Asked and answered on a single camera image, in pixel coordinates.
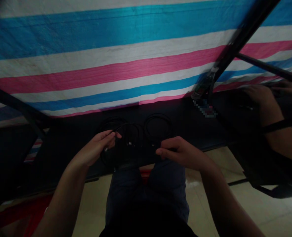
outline person's leg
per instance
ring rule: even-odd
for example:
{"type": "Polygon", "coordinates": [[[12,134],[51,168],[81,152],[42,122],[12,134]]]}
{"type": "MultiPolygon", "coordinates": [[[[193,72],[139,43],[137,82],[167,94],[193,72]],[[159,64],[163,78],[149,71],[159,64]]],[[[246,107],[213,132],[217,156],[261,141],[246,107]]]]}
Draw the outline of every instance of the person's leg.
{"type": "Polygon", "coordinates": [[[185,198],[185,168],[178,163],[165,160],[155,164],[148,179],[149,188],[168,200],[185,222],[189,218],[189,205],[185,198]]]}
{"type": "Polygon", "coordinates": [[[114,214],[120,212],[131,200],[134,191],[143,183],[138,168],[118,170],[112,176],[112,181],[106,202],[106,225],[114,214]]]}

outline dark pants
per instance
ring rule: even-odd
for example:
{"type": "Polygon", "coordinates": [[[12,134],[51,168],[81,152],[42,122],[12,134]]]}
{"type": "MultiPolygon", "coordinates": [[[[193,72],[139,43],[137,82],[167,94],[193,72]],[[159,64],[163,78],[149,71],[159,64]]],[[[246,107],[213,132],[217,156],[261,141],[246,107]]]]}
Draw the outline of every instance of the dark pants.
{"type": "Polygon", "coordinates": [[[125,206],[138,201],[167,205],[187,223],[189,205],[185,199],[185,168],[170,160],[156,163],[146,186],[137,168],[115,172],[107,197],[106,225],[125,206]]]}

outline blue stripe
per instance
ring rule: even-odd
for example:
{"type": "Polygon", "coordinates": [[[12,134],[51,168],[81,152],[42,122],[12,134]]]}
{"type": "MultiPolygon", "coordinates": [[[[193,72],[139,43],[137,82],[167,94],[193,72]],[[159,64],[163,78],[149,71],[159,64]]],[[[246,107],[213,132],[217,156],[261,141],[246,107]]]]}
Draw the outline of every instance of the blue stripe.
{"type": "MultiPolygon", "coordinates": [[[[268,64],[279,67],[279,68],[289,68],[289,67],[292,67],[292,58],[283,60],[283,61],[272,61],[272,62],[268,62],[268,64]]],[[[242,76],[242,75],[251,74],[251,73],[265,73],[265,72],[267,71],[261,68],[258,68],[256,66],[252,66],[246,70],[240,70],[240,71],[224,71],[217,81],[223,82],[223,81],[229,80],[230,78],[234,76],[242,76]]]]}
{"type": "MultiPolygon", "coordinates": [[[[273,61],[269,62],[271,65],[275,65],[281,68],[288,68],[292,66],[292,58],[284,61],[273,61]]],[[[228,80],[233,76],[245,75],[249,73],[263,73],[265,70],[262,70],[258,67],[252,66],[246,70],[240,71],[225,71],[219,78],[219,82],[228,80]]],[[[101,93],[91,96],[85,96],[80,98],[73,98],[68,100],[58,100],[58,101],[49,101],[49,102],[34,102],[28,103],[38,110],[62,110],[68,108],[78,108],[86,105],[95,105],[100,103],[107,103],[117,100],[124,100],[129,98],[138,97],[144,94],[155,94],[161,91],[171,91],[186,88],[197,83],[198,78],[204,75],[198,75],[182,80],[170,81],[160,84],[152,84],[146,86],[135,87],[131,89],[101,93]]]]}
{"type": "MultiPolygon", "coordinates": [[[[254,1],[207,1],[0,19],[0,60],[236,29],[254,1]]],[[[289,24],[289,19],[279,19],[274,25],[289,24]]]]}
{"type": "Polygon", "coordinates": [[[112,102],[117,100],[130,99],[145,94],[155,94],[161,91],[171,91],[186,88],[197,83],[198,79],[201,78],[204,73],[199,76],[193,76],[190,78],[164,82],[154,85],[146,85],[135,87],[131,89],[125,89],[120,91],[113,91],[107,93],[101,93],[96,95],[90,95],[80,98],[58,100],[49,102],[35,102],[27,103],[38,110],[62,110],[68,108],[78,108],[86,105],[95,105],[100,103],[112,102]]]}
{"type": "Polygon", "coordinates": [[[13,118],[20,117],[20,116],[23,116],[21,114],[21,112],[15,110],[15,109],[12,109],[9,106],[5,106],[5,107],[0,108],[0,121],[13,119],[13,118]]]}
{"type": "Polygon", "coordinates": [[[32,148],[32,149],[30,150],[30,153],[29,153],[29,154],[32,154],[32,153],[38,152],[39,149],[40,149],[40,147],[32,148]]]}
{"type": "Polygon", "coordinates": [[[292,25],[292,0],[281,0],[261,26],[292,25]]]}

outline red object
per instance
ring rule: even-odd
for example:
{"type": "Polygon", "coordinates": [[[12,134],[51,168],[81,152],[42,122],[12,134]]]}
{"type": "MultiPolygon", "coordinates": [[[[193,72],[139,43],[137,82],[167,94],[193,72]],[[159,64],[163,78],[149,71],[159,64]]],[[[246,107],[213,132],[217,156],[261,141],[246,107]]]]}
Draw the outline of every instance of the red object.
{"type": "Polygon", "coordinates": [[[143,184],[146,185],[150,176],[151,170],[140,170],[140,174],[143,179],[143,184]]]}
{"type": "Polygon", "coordinates": [[[9,225],[15,221],[31,216],[28,226],[25,230],[24,237],[30,237],[40,223],[46,208],[53,195],[40,197],[31,201],[20,203],[16,206],[9,207],[0,212],[0,228],[9,225]]]}

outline person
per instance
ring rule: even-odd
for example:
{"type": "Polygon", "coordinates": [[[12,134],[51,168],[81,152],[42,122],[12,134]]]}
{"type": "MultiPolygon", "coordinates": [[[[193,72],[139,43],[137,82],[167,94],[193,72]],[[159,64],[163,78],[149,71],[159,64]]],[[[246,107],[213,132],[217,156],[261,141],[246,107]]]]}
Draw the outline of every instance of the person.
{"type": "MultiPolygon", "coordinates": [[[[121,138],[111,130],[99,133],[75,155],[33,236],[72,236],[88,169],[103,149],[114,146],[115,136],[121,138]]],[[[206,154],[181,137],[162,141],[156,154],[163,161],[155,164],[146,186],[138,168],[113,174],[100,236],[196,236],[187,225],[185,167],[201,173],[220,236],[264,236],[206,154]]]]}
{"type": "MultiPolygon", "coordinates": [[[[273,87],[292,95],[292,82],[281,81],[283,87],[273,87]]],[[[264,85],[252,85],[245,88],[245,92],[259,105],[260,123],[262,127],[284,120],[280,106],[274,98],[272,90],[264,85]]],[[[266,133],[266,140],[271,149],[292,160],[292,128],[284,128],[266,133]]]]}

